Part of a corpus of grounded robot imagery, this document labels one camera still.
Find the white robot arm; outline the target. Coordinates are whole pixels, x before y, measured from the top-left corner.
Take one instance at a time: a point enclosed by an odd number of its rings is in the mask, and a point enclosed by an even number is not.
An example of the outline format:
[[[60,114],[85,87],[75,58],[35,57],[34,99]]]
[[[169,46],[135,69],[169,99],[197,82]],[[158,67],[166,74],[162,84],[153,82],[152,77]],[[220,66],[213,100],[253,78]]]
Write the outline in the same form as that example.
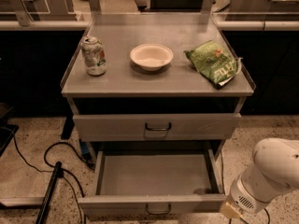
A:
[[[252,151],[253,164],[232,183],[220,212],[227,218],[256,214],[277,196],[299,189],[299,141],[265,138]]]

